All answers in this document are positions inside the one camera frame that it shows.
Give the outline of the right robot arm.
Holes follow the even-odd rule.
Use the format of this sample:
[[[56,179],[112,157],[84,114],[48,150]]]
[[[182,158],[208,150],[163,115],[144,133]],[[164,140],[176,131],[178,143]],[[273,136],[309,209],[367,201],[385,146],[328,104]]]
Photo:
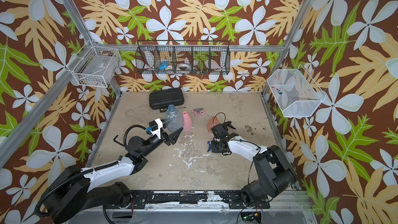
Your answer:
[[[258,179],[242,188],[242,202],[247,207],[261,204],[269,208],[269,198],[277,197],[297,181],[291,163],[278,146],[266,147],[246,141],[236,133],[228,133],[229,128],[233,128],[230,121],[211,128],[214,137],[210,150],[224,156],[238,154],[249,160]]]

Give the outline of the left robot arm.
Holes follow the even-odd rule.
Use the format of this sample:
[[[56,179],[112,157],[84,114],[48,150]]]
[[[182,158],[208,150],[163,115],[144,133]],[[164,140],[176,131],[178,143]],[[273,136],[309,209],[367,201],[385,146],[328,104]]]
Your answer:
[[[130,126],[121,143],[127,154],[116,161],[90,168],[68,167],[43,193],[34,214],[51,217],[55,224],[62,224],[85,209],[101,205],[129,206],[131,190],[124,183],[111,186],[105,183],[141,171],[148,162],[146,157],[161,144],[176,144],[183,128],[167,134],[164,125],[164,120],[156,119],[149,122],[147,128]]]

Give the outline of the clear blue spray bottle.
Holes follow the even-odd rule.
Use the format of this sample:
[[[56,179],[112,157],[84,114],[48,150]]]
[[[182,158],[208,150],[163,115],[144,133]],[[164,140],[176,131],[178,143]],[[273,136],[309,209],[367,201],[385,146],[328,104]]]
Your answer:
[[[165,126],[170,132],[183,128],[184,119],[182,112],[174,105],[169,105],[165,114]]]

